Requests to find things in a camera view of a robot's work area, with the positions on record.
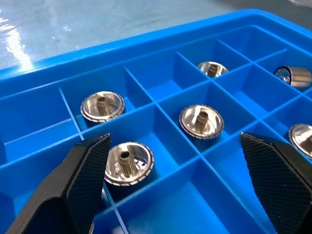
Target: blue plastic wall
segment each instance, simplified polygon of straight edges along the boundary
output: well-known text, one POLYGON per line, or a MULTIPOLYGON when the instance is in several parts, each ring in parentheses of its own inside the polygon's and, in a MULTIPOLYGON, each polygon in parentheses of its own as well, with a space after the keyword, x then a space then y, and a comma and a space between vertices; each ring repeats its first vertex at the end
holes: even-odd
POLYGON ((111 133, 112 146, 138 141, 155 155, 157 178, 109 205, 95 233, 274 234, 258 201, 238 140, 241 131, 288 141, 295 123, 312 124, 312 89, 273 75, 283 64, 312 70, 312 32, 248 10, 140 35, 0 72, 0 234, 74 143, 111 133), (209 78, 196 66, 220 62, 209 78), (122 95, 126 112, 88 127, 80 113, 90 94, 122 95), (187 105, 224 118, 214 141, 181 129, 187 105))

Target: table surface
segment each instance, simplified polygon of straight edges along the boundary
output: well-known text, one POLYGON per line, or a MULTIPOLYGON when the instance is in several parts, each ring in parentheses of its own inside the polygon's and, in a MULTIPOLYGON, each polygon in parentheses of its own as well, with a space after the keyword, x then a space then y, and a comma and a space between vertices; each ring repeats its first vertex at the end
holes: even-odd
POLYGON ((2 0, 0 68, 245 8, 312 29, 312 9, 288 0, 2 0))

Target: textured rubber pad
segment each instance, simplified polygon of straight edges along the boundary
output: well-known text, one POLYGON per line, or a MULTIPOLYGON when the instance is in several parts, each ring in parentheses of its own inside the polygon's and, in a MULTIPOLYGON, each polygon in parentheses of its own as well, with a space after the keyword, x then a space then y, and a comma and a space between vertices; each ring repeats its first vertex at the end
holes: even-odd
POLYGON ((76 144, 37 187, 7 234, 88 234, 101 202, 109 134, 76 144))
POLYGON ((312 166, 291 145, 242 133, 254 191, 279 234, 312 233, 312 166))

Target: blue plastic tray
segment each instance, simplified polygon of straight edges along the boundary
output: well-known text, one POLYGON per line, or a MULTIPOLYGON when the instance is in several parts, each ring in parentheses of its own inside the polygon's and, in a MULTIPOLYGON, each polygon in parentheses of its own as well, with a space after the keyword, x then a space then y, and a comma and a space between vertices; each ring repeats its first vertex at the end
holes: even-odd
POLYGON ((275 233, 238 135, 288 141, 290 126, 312 124, 312 89, 299 92, 272 74, 282 64, 312 70, 311 44, 307 29, 245 10, 2 70, 0 233, 74 143, 107 132, 112 146, 149 146, 158 177, 120 202, 106 191, 96 234, 275 233), (230 72, 205 76, 196 65, 208 60, 230 72), (127 112, 88 128, 80 104, 101 90, 121 94, 127 112), (194 103, 224 118, 213 146, 196 147, 179 126, 179 112, 194 103))

